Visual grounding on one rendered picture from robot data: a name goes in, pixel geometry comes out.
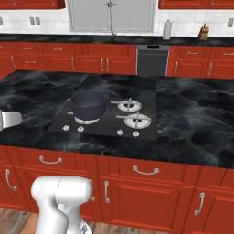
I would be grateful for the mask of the wooden knife block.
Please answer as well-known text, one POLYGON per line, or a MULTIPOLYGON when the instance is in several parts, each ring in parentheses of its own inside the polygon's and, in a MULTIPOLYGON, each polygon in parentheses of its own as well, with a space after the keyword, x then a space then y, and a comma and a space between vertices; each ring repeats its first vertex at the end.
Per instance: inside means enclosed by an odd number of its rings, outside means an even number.
POLYGON ((209 33, 209 26, 207 24, 204 24, 199 31, 198 38, 200 40, 207 40, 208 39, 208 33, 209 33))

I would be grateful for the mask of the black cooking pot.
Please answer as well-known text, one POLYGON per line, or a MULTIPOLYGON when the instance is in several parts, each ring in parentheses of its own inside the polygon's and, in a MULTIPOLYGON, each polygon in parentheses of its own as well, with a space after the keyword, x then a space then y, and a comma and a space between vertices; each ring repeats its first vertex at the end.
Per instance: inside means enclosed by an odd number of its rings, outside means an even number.
POLYGON ((98 91, 76 92, 69 100, 76 118, 83 121, 96 120, 106 112, 107 98, 98 91))

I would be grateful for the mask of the red base cupboard run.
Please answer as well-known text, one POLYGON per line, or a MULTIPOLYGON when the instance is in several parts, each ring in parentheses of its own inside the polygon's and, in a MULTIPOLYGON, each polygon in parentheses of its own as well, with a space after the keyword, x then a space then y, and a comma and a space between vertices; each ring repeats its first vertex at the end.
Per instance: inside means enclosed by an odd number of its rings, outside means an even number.
POLYGON ((234 80, 234 47, 172 46, 166 75, 234 80))
POLYGON ((135 75, 136 46, 0 42, 0 79, 16 70, 135 75))

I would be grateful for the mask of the red wall cupboard run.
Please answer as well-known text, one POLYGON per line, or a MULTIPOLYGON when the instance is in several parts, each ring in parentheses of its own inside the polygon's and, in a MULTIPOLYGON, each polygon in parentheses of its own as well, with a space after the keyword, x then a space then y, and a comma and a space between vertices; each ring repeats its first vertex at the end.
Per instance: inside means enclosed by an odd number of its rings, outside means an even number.
POLYGON ((0 0, 0 10, 63 9, 65 0, 0 0))
POLYGON ((158 0, 158 8, 234 10, 234 0, 158 0))

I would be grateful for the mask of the white paper towel roll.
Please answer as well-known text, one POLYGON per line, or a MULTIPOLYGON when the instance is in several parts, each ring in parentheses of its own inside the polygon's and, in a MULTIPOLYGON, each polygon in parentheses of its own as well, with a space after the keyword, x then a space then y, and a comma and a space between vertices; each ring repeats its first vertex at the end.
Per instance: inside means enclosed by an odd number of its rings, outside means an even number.
POLYGON ((171 30, 172 30, 172 22, 170 20, 167 20, 164 23, 163 40, 169 40, 170 39, 171 30))

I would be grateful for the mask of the black glass hob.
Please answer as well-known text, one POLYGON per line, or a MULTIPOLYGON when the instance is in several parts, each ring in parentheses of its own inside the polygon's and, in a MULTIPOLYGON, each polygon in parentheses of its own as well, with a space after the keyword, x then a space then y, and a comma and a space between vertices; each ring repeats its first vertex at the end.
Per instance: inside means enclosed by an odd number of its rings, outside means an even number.
POLYGON ((49 132, 80 133, 77 129, 83 126, 81 134, 116 136, 133 139, 156 139, 156 100, 109 99, 106 112, 98 121, 79 121, 75 118, 69 102, 63 107, 55 121, 48 127, 49 132))

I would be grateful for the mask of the silver sink tap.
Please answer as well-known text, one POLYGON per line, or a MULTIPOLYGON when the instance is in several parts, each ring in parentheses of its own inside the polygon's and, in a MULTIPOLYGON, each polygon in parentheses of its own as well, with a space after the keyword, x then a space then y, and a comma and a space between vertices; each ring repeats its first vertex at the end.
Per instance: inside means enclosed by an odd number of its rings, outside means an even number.
POLYGON ((114 33, 114 28, 113 28, 113 21, 112 21, 112 19, 111 19, 110 27, 111 27, 111 38, 114 38, 114 37, 116 36, 116 34, 114 33))

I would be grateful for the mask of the grey framed window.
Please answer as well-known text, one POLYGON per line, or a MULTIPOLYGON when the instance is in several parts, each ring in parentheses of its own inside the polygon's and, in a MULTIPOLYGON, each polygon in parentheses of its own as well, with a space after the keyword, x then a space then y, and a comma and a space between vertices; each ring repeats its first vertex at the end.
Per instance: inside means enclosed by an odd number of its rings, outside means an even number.
POLYGON ((152 33, 155 0, 67 0, 72 32, 152 33))

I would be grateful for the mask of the red drawer front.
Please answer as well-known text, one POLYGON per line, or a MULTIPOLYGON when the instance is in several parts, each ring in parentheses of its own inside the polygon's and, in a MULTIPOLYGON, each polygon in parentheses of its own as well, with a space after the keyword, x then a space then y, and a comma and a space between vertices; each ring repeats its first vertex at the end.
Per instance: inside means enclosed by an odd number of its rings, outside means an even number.
POLYGON ((67 153, 61 151, 16 148, 19 164, 24 167, 35 167, 57 171, 78 171, 90 176, 97 175, 97 157, 90 154, 67 153), (43 155, 46 161, 56 161, 59 157, 63 162, 57 165, 45 165, 39 161, 43 155))
POLYGON ((13 165, 15 156, 14 147, 0 145, 0 165, 13 165))
POLYGON ((234 192, 234 169, 203 167, 197 186, 234 192))
POLYGON ((101 176, 131 176, 141 179, 167 180, 176 183, 190 183, 197 177, 198 167, 176 163, 166 163, 150 160, 130 159, 122 157, 99 156, 98 168, 101 176), (159 168, 156 175, 140 175, 133 171, 133 166, 143 172, 153 172, 159 168))

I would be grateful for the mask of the red cupboard door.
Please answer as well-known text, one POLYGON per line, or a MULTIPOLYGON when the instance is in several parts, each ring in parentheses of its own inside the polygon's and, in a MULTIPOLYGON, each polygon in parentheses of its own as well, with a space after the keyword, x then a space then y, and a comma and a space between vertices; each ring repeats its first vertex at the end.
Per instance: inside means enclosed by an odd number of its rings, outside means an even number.
MULTIPOLYGON (((38 212, 38 206, 30 193, 31 186, 36 178, 40 176, 40 173, 36 172, 23 172, 19 171, 19 180, 23 191, 26 194, 27 202, 30 210, 33 213, 38 212)), ((98 188, 98 180, 96 176, 89 176, 89 180, 92 183, 93 192, 90 201, 80 207, 80 213, 85 220, 100 221, 101 220, 101 205, 100 194, 98 188)))
POLYGON ((129 227, 182 234, 193 189, 186 186, 100 178, 103 220, 129 227), (104 181, 109 182, 104 200, 104 181))
POLYGON ((29 206, 12 166, 0 165, 0 207, 28 211, 29 206), (5 170, 10 169, 10 182, 17 186, 17 191, 9 188, 5 180, 5 170))
POLYGON ((234 234, 234 193, 197 189, 183 234, 234 234), (202 192, 204 204, 200 214, 195 216, 202 192))

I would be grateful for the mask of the grey dishwasher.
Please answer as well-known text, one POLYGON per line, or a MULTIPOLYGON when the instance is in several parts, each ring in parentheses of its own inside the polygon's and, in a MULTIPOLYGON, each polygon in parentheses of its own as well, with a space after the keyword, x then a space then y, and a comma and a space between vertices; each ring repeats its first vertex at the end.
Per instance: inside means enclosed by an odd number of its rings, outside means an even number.
POLYGON ((140 76, 164 76, 170 47, 167 45, 138 45, 137 74, 140 76))

